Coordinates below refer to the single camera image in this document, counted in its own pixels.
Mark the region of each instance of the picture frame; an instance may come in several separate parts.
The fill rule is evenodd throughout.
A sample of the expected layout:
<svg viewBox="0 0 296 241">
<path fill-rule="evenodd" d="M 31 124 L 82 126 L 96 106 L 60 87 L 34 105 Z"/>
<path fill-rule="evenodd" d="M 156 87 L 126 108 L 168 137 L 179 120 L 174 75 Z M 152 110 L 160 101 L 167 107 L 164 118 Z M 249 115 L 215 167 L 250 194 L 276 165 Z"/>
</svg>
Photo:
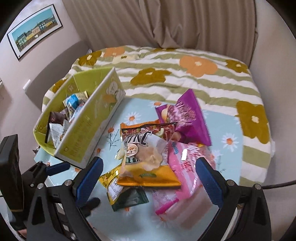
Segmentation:
<svg viewBox="0 0 296 241">
<path fill-rule="evenodd" d="M 56 9 L 51 4 L 16 25 L 7 34 L 7 38 L 15 56 L 20 60 L 35 44 L 62 26 Z"/>
</svg>

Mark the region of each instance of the black cable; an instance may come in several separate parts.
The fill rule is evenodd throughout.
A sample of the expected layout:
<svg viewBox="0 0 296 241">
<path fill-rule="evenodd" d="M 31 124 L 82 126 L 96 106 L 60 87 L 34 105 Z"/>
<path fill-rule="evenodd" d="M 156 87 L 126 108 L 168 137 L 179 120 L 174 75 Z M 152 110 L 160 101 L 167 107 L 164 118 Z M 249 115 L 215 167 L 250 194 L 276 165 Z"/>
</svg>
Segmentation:
<svg viewBox="0 0 296 241">
<path fill-rule="evenodd" d="M 267 186 L 262 186 L 262 189 L 273 189 L 273 188 L 282 188 L 282 187 L 287 187 L 287 186 L 292 186 L 296 184 L 296 180 L 287 182 L 287 183 L 280 183 L 280 184 L 275 184 L 275 185 L 267 185 Z"/>
</svg>

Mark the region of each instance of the beige curtain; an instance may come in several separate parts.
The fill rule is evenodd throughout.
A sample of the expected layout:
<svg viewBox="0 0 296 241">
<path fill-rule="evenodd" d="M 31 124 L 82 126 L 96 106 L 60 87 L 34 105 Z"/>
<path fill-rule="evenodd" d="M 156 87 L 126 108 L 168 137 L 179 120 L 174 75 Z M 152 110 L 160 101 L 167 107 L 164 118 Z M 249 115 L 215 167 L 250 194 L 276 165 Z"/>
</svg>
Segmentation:
<svg viewBox="0 0 296 241">
<path fill-rule="evenodd" d="M 192 48 L 250 64 L 253 0 L 62 0 L 93 50 L 120 45 Z"/>
</svg>

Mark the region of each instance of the green cardboard box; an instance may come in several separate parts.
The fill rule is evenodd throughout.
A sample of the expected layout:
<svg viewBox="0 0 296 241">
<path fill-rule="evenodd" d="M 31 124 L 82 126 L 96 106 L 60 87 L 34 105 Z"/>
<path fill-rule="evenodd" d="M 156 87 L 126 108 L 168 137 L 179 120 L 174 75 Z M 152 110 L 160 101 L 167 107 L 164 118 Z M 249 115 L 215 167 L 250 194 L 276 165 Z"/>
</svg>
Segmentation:
<svg viewBox="0 0 296 241">
<path fill-rule="evenodd" d="M 45 143 L 51 111 L 60 112 L 63 100 L 73 93 L 86 91 L 89 99 L 71 123 L 57 149 Z M 72 75 L 56 92 L 39 117 L 33 133 L 37 143 L 49 154 L 85 168 L 103 131 L 125 96 L 115 68 L 98 68 Z"/>
</svg>

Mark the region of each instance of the snack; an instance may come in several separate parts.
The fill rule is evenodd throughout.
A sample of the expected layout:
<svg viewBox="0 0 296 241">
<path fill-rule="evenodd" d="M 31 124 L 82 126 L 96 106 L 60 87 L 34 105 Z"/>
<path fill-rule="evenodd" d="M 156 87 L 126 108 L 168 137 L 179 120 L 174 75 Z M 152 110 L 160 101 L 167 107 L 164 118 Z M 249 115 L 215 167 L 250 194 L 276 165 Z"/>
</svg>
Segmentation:
<svg viewBox="0 0 296 241">
<path fill-rule="evenodd" d="M 84 91 L 84 92 L 72 94 L 63 101 L 65 107 L 68 108 L 69 118 L 72 117 L 77 107 L 82 103 L 84 104 L 87 101 L 87 99 L 88 99 L 87 92 Z"/>
<path fill-rule="evenodd" d="M 169 167 L 167 141 L 152 131 L 125 136 L 126 147 L 117 183 L 123 186 L 180 187 Z"/>
<path fill-rule="evenodd" d="M 66 119 L 66 115 L 64 113 L 60 112 L 50 112 L 49 113 L 49 118 L 47 122 L 47 130 L 46 130 L 46 135 L 45 135 L 45 143 L 50 142 L 51 140 L 51 133 L 50 133 L 50 128 L 49 124 L 54 123 L 54 124 L 63 124 L 64 119 Z"/>
<path fill-rule="evenodd" d="M 108 189 L 107 196 L 113 211 L 138 204 L 148 203 L 144 189 L 123 187 L 117 184 L 121 164 L 99 177 L 101 184 Z"/>
<path fill-rule="evenodd" d="M 147 124 L 159 124 L 159 123 L 160 123 L 159 119 L 154 120 L 154 121 L 143 122 L 143 123 L 140 123 L 140 124 L 130 125 L 130 126 L 125 124 L 125 123 L 121 123 L 120 124 L 120 135 L 122 135 L 121 129 L 137 128 L 137 127 L 141 127 L 141 126 L 147 125 Z"/>
<path fill-rule="evenodd" d="M 195 148 L 195 146 L 190 146 L 191 147 L 189 147 L 188 145 L 188 153 L 193 154 L 194 159 L 203 156 L 212 166 L 212 168 L 214 170 L 216 169 L 216 163 L 214 161 L 213 155 L 211 154 L 207 146 L 200 146 L 198 148 L 198 152 L 190 151 L 190 149 L 194 150 Z M 161 190 L 153 191 L 153 200 L 155 207 L 157 207 L 157 205 L 161 205 L 161 202 L 158 201 L 160 198 L 165 199 L 168 195 L 171 194 L 173 190 L 165 190 L 164 193 L 158 194 L 156 198 L 155 192 L 159 191 Z M 209 199 L 201 181 L 198 179 L 196 182 L 195 190 L 191 197 L 179 200 L 178 202 L 175 202 L 173 205 L 171 205 L 168 209 L 166 209 L 165 212 L 161 212 L 161 210 L 159 210 L 158 212 L 156 212 L 156 214 L 158 214 L 164 220 L 172 221 L 182 228 L 191 229 L 208 212 L 212 205 L 213 204 Z"/>
<path fill-rule="evenodd" d="M 81 103 L 76 110 L 74 111 L 73 115 L 71 116 L 69 123 L 72 123 L 75 117 L 78 115 L 78 113 L 81 111 L 82 107 L 84 106 L 84 103 Z"/>
<path fill-rule="evenodd" d="M 60 135 L 63 133 L 63 126 L 61 124 L 49 123 L 50 132 L 52 135 L 52 141 L 54 143 L 54 147 L 57 148 L 60 144 Z"/>
<path fill-rule="evenodd" d="M 63 139 L 69 126 L 70 123 L 66 119 L 63 120 L 63 125 L 49 123 L 50 134 L 55 148 L 57 148 L 61 143 L 61 140 Z"/>
<path fill-rule="evenodd" d="M 174 139 L 183 143 L 197 141 L 206 146 L 211 146 L 212 142 L 209 132 L 203 118 L 202 111 L 196 100 L 192 89 L 187 90 L 177 101 L 176 105 L 167 107 L 167 117 L 163 119 L 166 108 L 158 107 L 157 114 L 164 122 L 177 122 L 176 133 Z"/>
<path fill-rule="evenodd" d="M 168 141 L 173 135 L 176 127 L 176 123 L 165 123 L 159 124 L 158 121 L 150 121 L 137 125 L 127 126 L 124 123 L 120 124 L 120 136 L 124 140 L 127 135 L 137 134 L 145 131 L 152 131 L 153 134 L 163 138 Z M 124 145 L 121 145 L 121 148 L 117 152 L 115 159 L 121 160 L 124 157 Z"/>
<path fill-rule="evenodd" d="M 197 146 L 187 145 L 180 142 L 170 141 L 168 145 L 168 164 L 181 181 L 179 190 L 154 190 L 153 200 L 155 213 L 163 214 L 173 204 L 190 198 L 195 190 L 201 186 L 201 182 L 195 171 L 196 159 L 206 156 L 209 159 L 210 151 L 205 153 Z"/>
<path fill-rule="evenodd" d="M 176 123 L 144 124 L 138 127 L 122 128 L 122 140 L 124 140 L 127 135 L 151 131 L 153 134 L 169 141 L 175 131 L 175 128 Z"/>
</svg>

